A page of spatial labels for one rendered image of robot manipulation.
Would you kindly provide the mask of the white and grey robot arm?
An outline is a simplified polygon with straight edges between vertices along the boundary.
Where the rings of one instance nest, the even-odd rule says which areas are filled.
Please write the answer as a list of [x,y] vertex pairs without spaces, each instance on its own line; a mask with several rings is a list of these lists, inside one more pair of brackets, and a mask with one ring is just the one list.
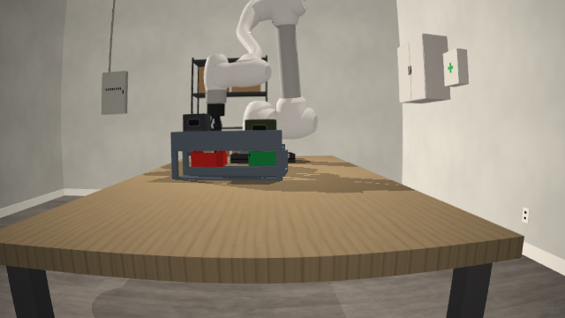
[[253,87],[269,80],[271,66],[262,60],[260,45],[250,31],[259,22],[271,19],[276,28],[281,98],[275,109],[266,101],[250,102],[243,130],[245,119],[276,119],[276,130],[282,130],[282,139],[300,139],[314,133],[318,117],[301,96],[298,69],[296,25],[305,11],[305,0],[251,0],[241,14],[237,38],[252,54],[243,55],[235,63],[229,63],[223,54],[207,58],[206,103],[226,103],[229,87]]

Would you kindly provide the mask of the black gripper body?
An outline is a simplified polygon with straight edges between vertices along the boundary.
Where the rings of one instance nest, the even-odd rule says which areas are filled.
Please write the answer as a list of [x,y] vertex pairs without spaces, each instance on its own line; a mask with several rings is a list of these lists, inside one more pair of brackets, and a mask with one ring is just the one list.
[[210,103],[207,105],[207,114],[211,114],[211,123],[213,119],[215,120],[216,129],[218,129],[217,121],[220,120],[220,116],[225,115],[225,104],[224,103]]

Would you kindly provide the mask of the green bin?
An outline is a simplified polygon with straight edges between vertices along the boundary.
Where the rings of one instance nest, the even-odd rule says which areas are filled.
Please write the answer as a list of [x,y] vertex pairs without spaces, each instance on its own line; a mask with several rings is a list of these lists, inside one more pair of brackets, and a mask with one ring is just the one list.
[[248,151],[249,166],[275,166],[275,151]]

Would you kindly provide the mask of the red bin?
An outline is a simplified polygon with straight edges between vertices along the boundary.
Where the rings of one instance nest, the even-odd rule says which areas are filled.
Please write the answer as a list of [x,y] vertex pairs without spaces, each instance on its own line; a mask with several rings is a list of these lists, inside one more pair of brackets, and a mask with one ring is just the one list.
[[191,160],[192,167],[224,167],[228,163],[226,151],[217,151],[216,153],[193,151]]

